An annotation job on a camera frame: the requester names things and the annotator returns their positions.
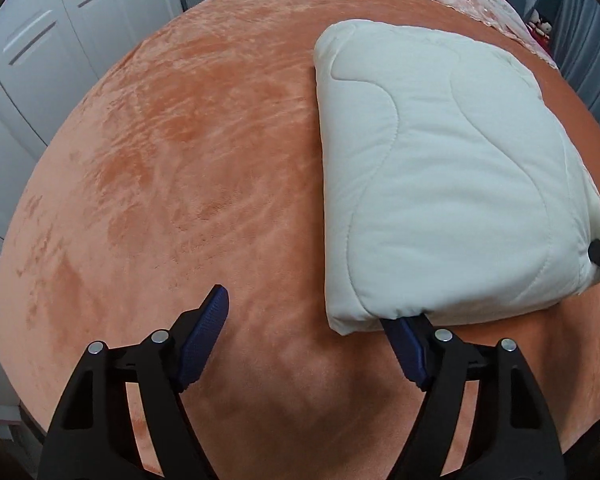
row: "curtain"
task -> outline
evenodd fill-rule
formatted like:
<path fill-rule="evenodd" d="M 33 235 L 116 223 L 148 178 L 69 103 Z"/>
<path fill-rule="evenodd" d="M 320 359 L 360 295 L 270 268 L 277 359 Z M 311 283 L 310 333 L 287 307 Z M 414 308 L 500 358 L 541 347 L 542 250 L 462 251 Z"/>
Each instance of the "curtain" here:
<path fill-rule="evenodd" d="M 600 124 L 600 5 L 562 0 L 554 28 L 555 62 Z"/>

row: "silver screw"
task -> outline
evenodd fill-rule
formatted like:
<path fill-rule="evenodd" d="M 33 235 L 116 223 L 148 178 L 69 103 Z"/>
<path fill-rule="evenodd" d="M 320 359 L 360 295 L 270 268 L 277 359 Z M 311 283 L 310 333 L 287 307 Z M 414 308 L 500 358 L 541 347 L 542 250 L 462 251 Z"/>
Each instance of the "silver screw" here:
<path fill-rule="evenodd" d="M 513 352 L 516 348 L 518 348 L 518 345 L 516 344 L 515 341 L 513 341 L 513 339 L 503 339 L 502 342 L 500 343 L 500 345 L 507 352 Z"/>
<path fill-rule="evenodd" d="M 87 350 L 89 351 L 90 354 L 95 355 L 95 354 L 99 354 L 100 352 L 102 352 L 103 348 L 104 348 L 104 345 L 103 345 L 102 341 L 94 341 L 87 347 Z"/>
<path fill-rule="evenodd" d="M 447 330 L 446 328 L 439 328 L 436 330 L 436 333 L 434 334 L 436 336 L 436 339 L 438 341 L 451 341 L 452 337 L 454 336 L 449 330 Z"/>
<path fill-rule="evenodd" d="M 156 330 L 151 334 L 151 341 L 154 343 L 164 343 L 169 338 L 169 332 L 166 330 Z"/>

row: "orange bedspread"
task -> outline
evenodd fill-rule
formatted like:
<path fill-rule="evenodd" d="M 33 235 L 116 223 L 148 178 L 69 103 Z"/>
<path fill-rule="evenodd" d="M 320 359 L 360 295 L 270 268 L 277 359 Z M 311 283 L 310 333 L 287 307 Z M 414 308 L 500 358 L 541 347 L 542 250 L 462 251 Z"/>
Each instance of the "orange bedspread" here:
<path fill-rule="evenodd" d="M 0 258 L 0 361 L 43 426 L 90 341 L 135 344 L 222 283 L 227 324 L 183 394 L 218 476 L 386 477 L 422 394 L 382 333 L 341 337 L 324 313 L 312 50 L 328 25 L 349 18 L 509 50 L 535 73 L 600 190 L 600 128 L 584 104 L 558 71 L 480 22 L 428 0 L 208 0 L 89 92 L 11 223 Z M 518 341 L 564 447 L 600 417 L 600 285 L 458 333 Z M 467 392 L 449 467 L 470 428 L 475 388 Z M 144 462 L 156 470 L 132 397 Z"/>

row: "folded white quilt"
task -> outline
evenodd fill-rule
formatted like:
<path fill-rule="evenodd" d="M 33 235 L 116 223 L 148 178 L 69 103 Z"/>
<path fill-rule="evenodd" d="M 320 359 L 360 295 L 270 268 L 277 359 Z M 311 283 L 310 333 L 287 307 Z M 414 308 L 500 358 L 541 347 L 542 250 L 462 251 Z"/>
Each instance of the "folded white quilt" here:
<path fill-rule="evenodd" d="M 341 334 L 464 324 L 600 280 L 600 196 L 533 74 L 458 34 L 350 20 L 315 45 L 326 307 Z"/>

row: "textured blue pad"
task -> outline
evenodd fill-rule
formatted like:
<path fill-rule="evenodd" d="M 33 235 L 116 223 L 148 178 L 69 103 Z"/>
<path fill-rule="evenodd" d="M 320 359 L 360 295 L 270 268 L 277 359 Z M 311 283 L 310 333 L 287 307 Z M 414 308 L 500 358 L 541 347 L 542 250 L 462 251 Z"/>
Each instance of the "textured blue pad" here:
<path fill-rule="evenodd" d="M 220 286 L 187 337 L 180 351 L 177 381 L 186 388 L 202 375 L 206 361 L 229 314 L 229 293 Z"/>
<path fill-rule="evenodd" d="M 381 319 L 384 333 L 394 349 L 404 376 L 422 388 L 429 375 L 425 366 L 424 349 L 409 324 L 409 318 Z"/>

